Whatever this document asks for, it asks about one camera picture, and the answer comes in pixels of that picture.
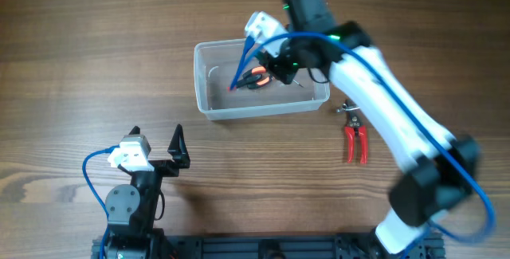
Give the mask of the orange black needle-nose pliers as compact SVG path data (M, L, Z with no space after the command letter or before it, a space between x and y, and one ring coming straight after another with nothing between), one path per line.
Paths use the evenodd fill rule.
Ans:
M259 89L273 82L273 77L263 66L258 66L245 72L235 84L235 88Z

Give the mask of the red black screwdriver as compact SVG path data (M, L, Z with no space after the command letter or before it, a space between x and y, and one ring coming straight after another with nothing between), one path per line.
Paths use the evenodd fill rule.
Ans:
M238 88L243 88L243 87L245 87L246 85L247 85L247 83L246 83L246 81L245 81L245 80L238 80L238 81L237 81L234 85L229 86L229 87L227 88L227 90L228 90L229 92L231 92L231 91L234 91L234 90L236 90L236 89L238 89Z

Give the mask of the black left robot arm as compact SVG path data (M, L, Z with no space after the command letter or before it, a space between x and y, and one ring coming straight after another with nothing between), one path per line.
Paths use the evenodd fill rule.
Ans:
M176 258L177 249L164 231L154 227L164 212L166 201L161 189L163 179L179 176L190 167L183 128L179 124L170 141L170 159L148 158L151 146L135 126L109 151L108 162L130 176L128 184L112 188L104 206L107 229L100 239L95 258Z

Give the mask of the green handled screwdriver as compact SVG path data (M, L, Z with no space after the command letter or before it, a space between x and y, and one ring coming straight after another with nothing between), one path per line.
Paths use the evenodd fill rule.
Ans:
M301 88L304 88L304 86L303 86L300 82L298 82L297 80L293 79L292 81L293 81L295 84L297 84L298 86L300 86Z

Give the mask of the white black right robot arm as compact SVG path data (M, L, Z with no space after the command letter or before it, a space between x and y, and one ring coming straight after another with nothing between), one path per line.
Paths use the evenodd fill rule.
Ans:
M283 0L288 24L254 13L245 35L253 58L279 81L320 70L365 115L389 147L402 175L390 189L390 210L368 238L372 258L406 257L440 220L472 194L480 148L457 139L403 88L363 28L335 20L326 0Z

